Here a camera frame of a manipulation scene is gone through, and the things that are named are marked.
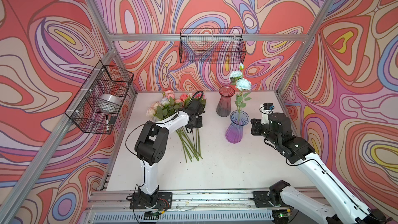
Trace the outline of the purple glass vase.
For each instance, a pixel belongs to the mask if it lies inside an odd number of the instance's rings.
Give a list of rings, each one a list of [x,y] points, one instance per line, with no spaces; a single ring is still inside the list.
[[[250,122],[249,115],[245,111],[233,111],[230,115],[231,123],[226,131],[225,137],[229,143],[241,142],[244,127]]]

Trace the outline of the white rose stem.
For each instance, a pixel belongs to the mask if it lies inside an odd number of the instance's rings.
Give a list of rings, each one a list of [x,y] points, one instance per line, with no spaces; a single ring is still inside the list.
[[[175,98],[174,93],[164,94],[163,99],[158,102],[157,106],[152,107],[155,110],[153,117],[157,123],[167,123],[168,120],[177,116],[178,110],[187,107],[192,99],[192,93],[183,93],[178,98]],[[181,141],[186,163],[188,161],[192,162],[194,159],[197,161],[202,159],[199,152],[199,132],[189,133],[188,129],[191,130],[191,128],[186,128],[184,125],[175,131]]]

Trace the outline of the light blue flower stem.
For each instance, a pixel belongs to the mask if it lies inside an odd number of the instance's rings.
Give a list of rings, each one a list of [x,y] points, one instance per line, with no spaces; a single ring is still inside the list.
[[[246,107],[246,101],[249,101],[251,98],[249,97],[250,91],[252,89],[251,82],[244,77],[244,65],[242,63],[239,64],[238,70],[233,71],[230,76],[230,83],[232,86],[238,90],[238,93],[235,98],[235,106],[237,107],[236,117],[234,121],[231,121],[229,128],[236,129],[243,127],[248,123],[248,117],[242,110]]]

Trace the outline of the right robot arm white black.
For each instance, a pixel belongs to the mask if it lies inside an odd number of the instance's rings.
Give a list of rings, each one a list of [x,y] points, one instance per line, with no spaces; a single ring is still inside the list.
[[[291,206],[318,224],[387,224],[392,221],[382,211],[369,208],[327,168],[308,141],[293,135],[290,118],[269,113],[267,121],[251,119],[251,134],[262,136],[264,143],[299,169],[315,185],[328,205],[300,193],[284,180],[271,185],[267,195],[254,192],[257,205]]]

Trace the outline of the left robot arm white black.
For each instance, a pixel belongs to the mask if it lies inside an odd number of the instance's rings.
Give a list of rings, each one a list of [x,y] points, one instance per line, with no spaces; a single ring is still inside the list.
[[[198,129],[203,126],[202,114],[205,109],[205,100],[189,98],[186,103],[177,103],[172,110],[171,104],[161,106],[155,111],[157,121],[147,121],[143,124],[134,150],[141,161],[143,172],[142,183],[137,186],[131,200],[133,208],[153,208],[171,206],[171,193],[165,196],[159,194],[158,163],[164,157],[169,135],[177,133],[181,138],[183,149],[189,160],[200,159]]]

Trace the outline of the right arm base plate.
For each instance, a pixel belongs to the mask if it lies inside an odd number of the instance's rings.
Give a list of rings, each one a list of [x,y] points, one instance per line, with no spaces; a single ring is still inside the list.
[[[292,208],[286,204],[279,192],[276,191],[254,191],[252,198],[257,208]]]

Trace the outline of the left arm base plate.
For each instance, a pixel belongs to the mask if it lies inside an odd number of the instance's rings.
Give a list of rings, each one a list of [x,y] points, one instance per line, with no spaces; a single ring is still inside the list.
[[[173,193],[159,192],[147,195],[136,192],[131,196],[130,209],[169,209],[172,207]]]

